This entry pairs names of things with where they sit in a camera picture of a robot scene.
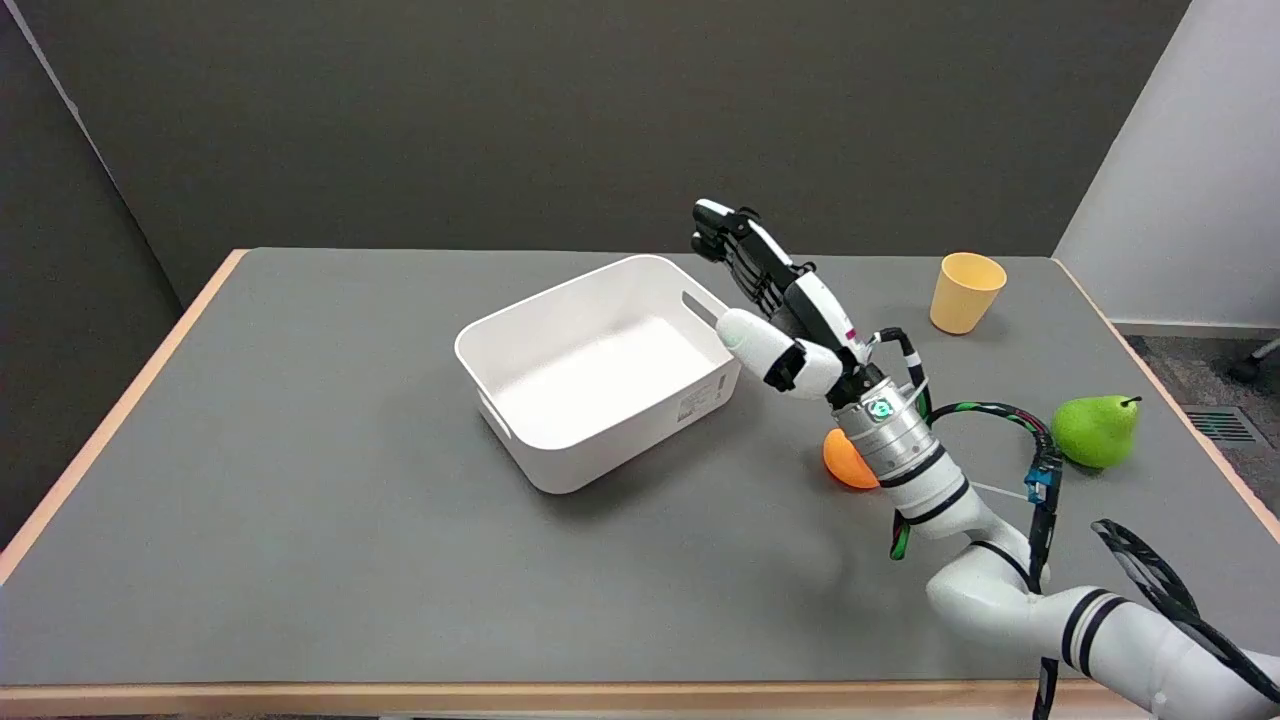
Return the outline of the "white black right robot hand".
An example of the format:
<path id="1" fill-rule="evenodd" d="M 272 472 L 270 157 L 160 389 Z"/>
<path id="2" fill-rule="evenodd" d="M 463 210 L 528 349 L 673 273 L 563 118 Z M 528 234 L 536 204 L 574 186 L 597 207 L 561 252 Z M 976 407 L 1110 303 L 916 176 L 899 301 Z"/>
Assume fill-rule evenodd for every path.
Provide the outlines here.
<path id="1" fill-rule="evenodd" d="M 691 246 L 724 265 L 754 306 L 714 323 L 718 340 L 753 375 L 782 395 L 823 398 L 835 411 L 855 404 L 881 374 L 870 348 L 812 263 L 796 263 L 749 208 L 700 199 Z"/>

